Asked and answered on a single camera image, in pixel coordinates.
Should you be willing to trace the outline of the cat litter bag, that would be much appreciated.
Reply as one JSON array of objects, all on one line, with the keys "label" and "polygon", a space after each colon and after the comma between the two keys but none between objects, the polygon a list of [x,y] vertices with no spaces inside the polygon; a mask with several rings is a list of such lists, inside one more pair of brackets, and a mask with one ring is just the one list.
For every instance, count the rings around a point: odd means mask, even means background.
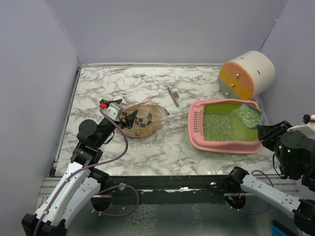
[{"label": "cat litter bag", "polygon": [[131,129],[123,128],[123,132],[129,138],[146,138],[163,128],[161,119],[169,115],[169,112],[152,100],[126,107],[123,109],[120,118],[124,121],[125,116],[138,110],[133,120]]}]

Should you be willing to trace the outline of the grey metal litter scoop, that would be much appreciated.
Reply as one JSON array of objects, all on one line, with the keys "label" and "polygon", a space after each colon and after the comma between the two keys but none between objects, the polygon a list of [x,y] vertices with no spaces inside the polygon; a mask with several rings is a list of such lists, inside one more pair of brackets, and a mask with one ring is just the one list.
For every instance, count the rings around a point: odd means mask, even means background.
[{"label": "grey metal litter scoop", "polygon": [[250,104],[242,104],[232,113],[240,119],[243,125],[250,129],[257,128],[258,125],[264,123],[264,116],[260,109],[251,106]]}]

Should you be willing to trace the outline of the metal bag sealing clip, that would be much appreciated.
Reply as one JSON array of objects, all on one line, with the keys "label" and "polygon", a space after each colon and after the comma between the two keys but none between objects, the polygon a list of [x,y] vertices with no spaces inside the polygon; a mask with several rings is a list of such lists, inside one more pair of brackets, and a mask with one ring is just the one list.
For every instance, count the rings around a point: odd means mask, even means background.
[{"label": "metal bag sealing clip", "polygon": [[168,87],[167,90],[168,90],[168,93],[171,96],[175,106],[178,108],[180,106],[179,102],[178,102],[178,98],[179,98],[178,93],[177,92],[173,92],[170,87]]}]

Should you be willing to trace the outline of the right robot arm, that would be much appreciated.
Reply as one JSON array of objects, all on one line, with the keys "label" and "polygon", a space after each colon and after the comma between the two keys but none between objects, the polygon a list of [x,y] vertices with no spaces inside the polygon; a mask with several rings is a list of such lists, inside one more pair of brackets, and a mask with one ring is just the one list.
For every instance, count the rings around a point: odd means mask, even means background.
[{"label": "right robot arm", "polygon": [[[309,190],[315,190],[315,117],[303,125],[292,126],[287,121],[276,125],[257,125],[258,139],[274,153],[280,163],[283,179],[301,180]],[[235,167],[225,181],[231,192],[252,193],[276,207],[304,233],[315,234],[315,202],[299,199],[258,180],[246,170]]]}]

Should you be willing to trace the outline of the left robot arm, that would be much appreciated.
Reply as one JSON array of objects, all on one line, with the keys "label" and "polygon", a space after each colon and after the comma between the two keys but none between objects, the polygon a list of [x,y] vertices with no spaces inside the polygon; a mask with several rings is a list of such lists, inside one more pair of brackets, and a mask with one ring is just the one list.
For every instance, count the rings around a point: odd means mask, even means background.
[{"label": "left robot arm", "polygon": [[97,193],[108,190],[109,175],[97,169],[103,152],[100,147],[118,130],[131,129],[138,113],[122,116],[122,100],[101,100],[99,111],[104,116],[100,123],[84,120],[78,127],[77,139],[70,163],[64,175],[34,214],[26,214],[22,227],[28,236],[64,236],[75,215]]}]

